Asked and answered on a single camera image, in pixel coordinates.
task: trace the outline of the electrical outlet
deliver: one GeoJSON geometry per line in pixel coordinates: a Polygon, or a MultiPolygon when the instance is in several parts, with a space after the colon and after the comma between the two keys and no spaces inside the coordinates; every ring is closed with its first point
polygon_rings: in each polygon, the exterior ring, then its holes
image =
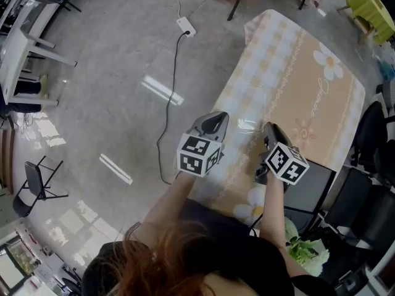
{"type": "Polygon", "coordinates": [[[186,17],[179,18],[177,20],[177,24],[184,33],[186,31],[189,31],[189,34],[186,35],[186,37],[192,37],[196,35],[196,30],[193,28],[192,24],[188,21],[186,17]]]}

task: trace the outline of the gray floor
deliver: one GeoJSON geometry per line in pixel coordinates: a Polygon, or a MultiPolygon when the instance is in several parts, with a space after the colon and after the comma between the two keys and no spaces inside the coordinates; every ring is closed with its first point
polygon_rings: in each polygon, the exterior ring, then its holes
{"type": "MultiPolygon", "coordinates": [[[[244,48],[244,24],[265,9],[276,9],[327,45],[366,87],[367,99],[381,83],[374,54],[380,48],[357,45],[361,32],[336,11],[345,0],[323,0],[320,9],[298,10],[298,0],[180,0],[181,16],[197,29],[180,43],[176,93],[168,133],[162,141],[165,176],[182,132],[209,112],[244,48]]],[[[83,12],[60,10],[44,38],[78,61],[75,68],[50,60],[34,70],[49,74],[49,92],[60,101],[45,115],[29,117],[15,143],[14,180],[25,179],[24,161],[64,161],[52,190],[69,198],[39,202],[29,223],[37,235],[79,270],[100,246],[142,220],[167,186],[160,180],[156,140],[165,122],[165,99],[143,86],[153,78],[171,88],[177,0],[72,0],[83,12]],[[129,186],[99,161],[105,154],[133,178],[129,186]]]]}

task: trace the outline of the window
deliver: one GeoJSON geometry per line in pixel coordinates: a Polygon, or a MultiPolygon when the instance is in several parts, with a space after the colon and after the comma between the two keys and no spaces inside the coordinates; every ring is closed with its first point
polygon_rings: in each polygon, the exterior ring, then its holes
{"type": "Polygon", "coordinates": [[[14,294],[39,264],[19,236],[0,246],[1,292],[14,294]]]}

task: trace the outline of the woman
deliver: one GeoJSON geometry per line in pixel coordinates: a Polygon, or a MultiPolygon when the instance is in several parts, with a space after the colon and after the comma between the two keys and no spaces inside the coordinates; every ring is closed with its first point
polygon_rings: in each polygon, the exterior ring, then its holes
{"type": "Polygon", "coordinates": [[[186,199],[195,179],[181,173],[137,230],[102,247],[84,273],[83,295],[336,295],[285,249],[282,181],[268,174],[258,238],[186,199]]]}

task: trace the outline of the green plant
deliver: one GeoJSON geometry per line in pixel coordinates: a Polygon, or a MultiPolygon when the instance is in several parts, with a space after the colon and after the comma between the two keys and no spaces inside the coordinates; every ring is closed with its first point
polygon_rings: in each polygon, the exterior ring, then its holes
{"type": "Polygon", "coordinates": [[[311,275],[320,275],[322,266],[329,259],[328,250],[318,253],[315,249],[321,240],[302,241],[294,223],[288,218],[285,218],[285,237],[289,243],[289,255],[311,275]]]}

